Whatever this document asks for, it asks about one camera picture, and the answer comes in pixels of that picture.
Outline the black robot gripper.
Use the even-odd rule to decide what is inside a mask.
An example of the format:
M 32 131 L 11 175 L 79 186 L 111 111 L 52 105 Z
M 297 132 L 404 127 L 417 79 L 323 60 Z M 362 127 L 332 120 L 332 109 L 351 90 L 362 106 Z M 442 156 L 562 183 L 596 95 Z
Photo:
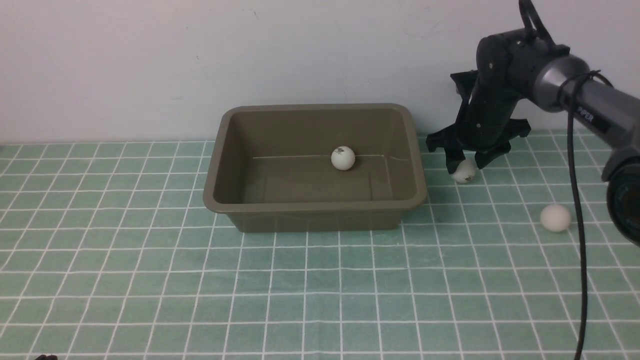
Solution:
M 451 73 L 450 77 L 461 105 L 452 125 L 427 136 L 427 149 L 445 150 L 448 174 L 454 174 L 466 160 L 464 151 L 476 152 L 475 164 L 482 170 L 510 152 L 512 146 L 507 142 L 530 134 L 528 120 L 512 118 L 522 97 L 510 88 L 485 86 L 477 70 Z

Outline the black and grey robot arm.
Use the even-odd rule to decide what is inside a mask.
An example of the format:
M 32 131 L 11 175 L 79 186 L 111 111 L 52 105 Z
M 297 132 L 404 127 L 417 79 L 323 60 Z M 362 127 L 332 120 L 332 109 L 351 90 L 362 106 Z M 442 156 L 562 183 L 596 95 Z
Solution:
M 477 69 L 451 74 L 462 103 L 455 123 L 426 138 L 429 152 L 445 151 L 448 173 L 475 153 L 482 169 L 511 150 L 510 141 L 531 131 L 512 118 L 520 100 L 540 109 L 565 111 L 611 147 L 601 174 L 607 183 L 611 221 L 630 242 L 639 243 L 640 102 L 615 89 L 585 60 L 546 34 L 524 28 L 484 37 Z

